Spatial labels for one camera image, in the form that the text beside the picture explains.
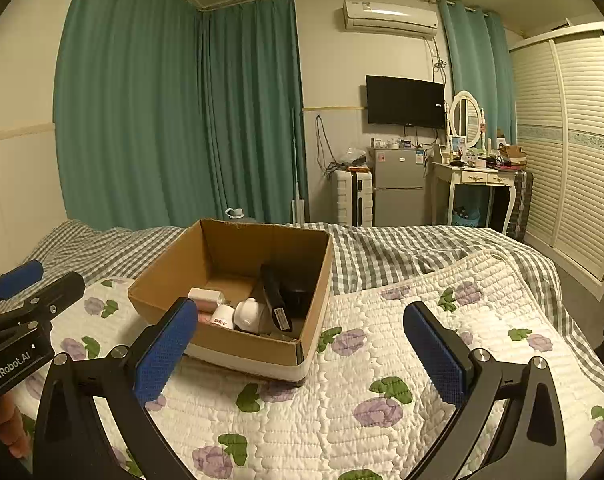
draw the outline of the plastic bag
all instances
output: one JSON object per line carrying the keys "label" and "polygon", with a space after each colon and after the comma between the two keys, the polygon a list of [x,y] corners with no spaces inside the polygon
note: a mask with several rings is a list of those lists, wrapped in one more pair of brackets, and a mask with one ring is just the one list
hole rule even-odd
{"label": "plastic bag", "polygon": [[340,162],[341,164],[349,164],[351,165],[351,163],[356,160],[357,158],[360,158],[361,156],[364,156],[364,161],[362,162],[362,164],[360,164],[360,166],[364,166],[367,161],[366,161],[366,157],[367,157],[367,152],[364,150],[361,150],[360,148],[349,148],[348,150],[346,150],[339,158],[338,158],[338,162]]}

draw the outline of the blue basket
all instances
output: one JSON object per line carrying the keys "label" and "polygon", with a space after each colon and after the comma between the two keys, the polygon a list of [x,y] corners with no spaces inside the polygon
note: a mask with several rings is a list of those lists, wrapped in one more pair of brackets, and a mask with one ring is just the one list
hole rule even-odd
{"label": "blue basket", "polygon": [[458,216],[455,213],[453,213],[453,216],[451,218],[451,224],[460,225],[462,227],[477,227],[479,223],[480,211],[477,209],[469,213],[468,218],[462,218],[461,216]]}

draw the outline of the bed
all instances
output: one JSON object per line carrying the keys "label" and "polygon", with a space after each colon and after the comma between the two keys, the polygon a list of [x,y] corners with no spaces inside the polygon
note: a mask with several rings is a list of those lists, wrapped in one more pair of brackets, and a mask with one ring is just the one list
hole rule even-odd
{"label": "bed", "polygon": [[[407,344],[405,338],[393,333],[403,305],[420,298],[445,326],[465,339],[475,335],[470,348],[482,344],[497,358],[515,362],[553,349],[544,355],[558,370],[562,412],[571,413],[565,423],[578,434],[567,443],[568,477],[580,477],[604,445],[604,369],[563,308],[549,259],[484,229],[307,227],[329,231],[335,245],[332,307],[309,380],[292,390],[185,357],[163,395],[147,406],[195,476],[348,480],[364,478],[358,472],[367,471],[367,478],[403,478],[452,413],[409,356],[410,348],[397,346]],[[98,338],[102,351],[130,343],[143,324],[127,303],[127,287],[182,231],[97,232],[67,221],[45,237],[29,256],[44,264],[40,286],[69,270],[80,272],[88,286],[83,300],[56,322],[55,350],[91,358],[100,354],[91,342]],[[457,303],[451,303],[449,285]],[[0,308],[15,308],[29,293]],[[468,300],[476,296],[483,298]],[[108,319],[91,315],[103,312],[109,300],[118,304],[117,313]],[[87,330],[96,337],[83,339]],[[44,374],[45,369],[16,391],[21,409],[33,418]],[[387,397],[384,389],[400,376],[401,387]],[[135,472],[108,409],[99,402],[98,409],[118,460]],[[496,404],[466,473],[479,465],[501,409]],[[581,426],[571,426],[576,421]]]}

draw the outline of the cardboard pieces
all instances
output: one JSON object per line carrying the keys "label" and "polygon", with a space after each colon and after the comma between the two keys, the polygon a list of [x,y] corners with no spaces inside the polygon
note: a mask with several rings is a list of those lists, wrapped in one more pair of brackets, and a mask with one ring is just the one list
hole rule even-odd
{"label": "cardboard pieces", "polygon": [[527,154],[517,144],[512,146],[503,146],[500,148],[500,155],[504,160],[509,160],[514,166],[526,166]]}
{"label": "cardboard pieces", "polygon": [[128,297],[149,323],[192,287],[219,290],[232,306],[247,298],[264,302],[263,263],[313,291],[300,338],[283,341],[199,323],[186,353],[241,372],[301,381],[316,352],[328,303],[333,243],[327,232],[203,219],[135,280]]}

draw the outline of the white vanity table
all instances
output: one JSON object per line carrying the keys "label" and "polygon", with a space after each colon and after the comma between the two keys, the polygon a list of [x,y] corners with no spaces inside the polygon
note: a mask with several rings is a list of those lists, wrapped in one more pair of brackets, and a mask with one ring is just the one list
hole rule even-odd
{"label": "white vanity table", "polygon": [[[491,211],[493,209],[493,194],[495,187],[497,186],[508,186],[509,187],[509,208],[506,211],[506,217],[504,218],[504,227],[502,228],[502,234],[506,234],[506,228],[509,225],[509,219],[513,212],[513,205],[515,204],[515,173],[512,171],[498,171],[492,168],[458,168],[457,166],[450,166],[443,164],[442,162],[433,163],[433,173],[438,180],[444,180],[450,183],[448,188],[448,212],[447,212],[447,225],[451,225],[453,218],[453,199],[456,193],[457,184],[471,184],[472,186],[489,186],[489,208],[486,215],[485,227],[489,227],[491,220]],[[432,217],[431,223],[436,224],[437,222],[437,208],[438,208],[438,186],[437,181],[434,186],[433,197],[432,197]]]}

